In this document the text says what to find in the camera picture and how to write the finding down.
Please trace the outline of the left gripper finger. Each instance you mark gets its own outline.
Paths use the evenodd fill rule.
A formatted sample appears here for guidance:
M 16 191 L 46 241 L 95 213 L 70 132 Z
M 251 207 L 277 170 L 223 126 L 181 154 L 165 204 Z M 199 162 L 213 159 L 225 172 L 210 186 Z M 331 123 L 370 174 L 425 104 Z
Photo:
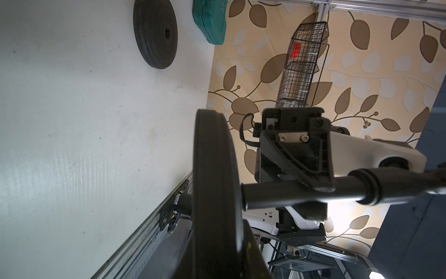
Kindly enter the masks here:
M 243 221 L 243 279 L 273 279 L 247 220 Z

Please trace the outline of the black round base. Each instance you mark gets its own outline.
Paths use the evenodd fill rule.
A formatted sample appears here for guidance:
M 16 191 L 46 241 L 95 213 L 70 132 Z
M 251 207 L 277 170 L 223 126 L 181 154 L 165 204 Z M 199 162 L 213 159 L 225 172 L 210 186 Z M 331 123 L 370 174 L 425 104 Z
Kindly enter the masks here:
M 169 0 L 136 0 L 133 25 L 138 49 L 145 62 L 155 69 L 166 69 L 178 48 L 178 26 Z
M 236 155 L 223 114 L 199 109 L 193 143 L 192 232 L 173 279 L 238 279 L 242 198 Z

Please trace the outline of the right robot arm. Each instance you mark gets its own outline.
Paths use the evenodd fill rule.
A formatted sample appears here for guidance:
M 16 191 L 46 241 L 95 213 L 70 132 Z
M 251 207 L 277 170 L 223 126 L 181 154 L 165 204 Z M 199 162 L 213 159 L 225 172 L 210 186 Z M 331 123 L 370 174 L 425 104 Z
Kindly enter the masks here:
M 256 184 L 242 213 L 261 236 L 326 239 L 328 204 L 404 203 L 426 191 L 426 157 L 406 143 L 353 137 L 321 108 L 269 108 L 254 126 Z

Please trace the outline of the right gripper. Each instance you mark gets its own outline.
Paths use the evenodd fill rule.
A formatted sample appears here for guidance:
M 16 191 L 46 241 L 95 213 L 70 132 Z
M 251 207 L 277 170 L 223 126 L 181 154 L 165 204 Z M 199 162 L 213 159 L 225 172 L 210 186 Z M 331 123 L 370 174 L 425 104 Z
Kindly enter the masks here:
M 293 207 L 307 220 L 324 221 L 322 198 L 335 190 L 331 124 L 319 107 L 269 108 L 260 132 L 260 207 Z

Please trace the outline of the black mic stand rod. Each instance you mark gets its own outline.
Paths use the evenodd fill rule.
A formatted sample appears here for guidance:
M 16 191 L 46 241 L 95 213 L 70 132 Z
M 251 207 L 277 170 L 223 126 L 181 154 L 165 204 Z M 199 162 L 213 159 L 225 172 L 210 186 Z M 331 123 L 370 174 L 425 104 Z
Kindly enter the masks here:
M 277 208 L 305 202 L 352 200 L 361 205 L 406 203 L 419 195 L 446 193 L 446 170 L 438 168 L 423 173 L 395 167 L 360 169 L 346 177 L 333 179 L 335 190 L 321 192 L 297 181 L 243 184 L 243 210 Z

